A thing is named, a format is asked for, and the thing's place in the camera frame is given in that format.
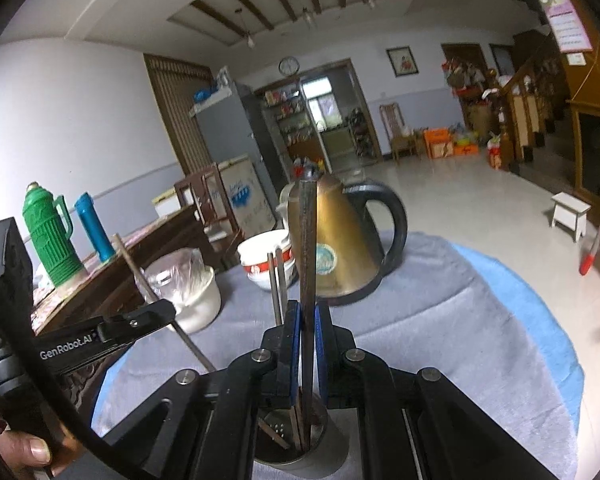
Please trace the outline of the person's left hand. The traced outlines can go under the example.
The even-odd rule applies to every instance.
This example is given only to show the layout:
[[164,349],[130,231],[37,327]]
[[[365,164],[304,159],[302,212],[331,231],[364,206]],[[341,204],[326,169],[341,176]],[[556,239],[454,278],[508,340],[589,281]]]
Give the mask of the person's left hand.
[[12,430],[0,434],[0,455],[18,479],[33,479],[35,469],[50,466],[53,461],[43,439]]

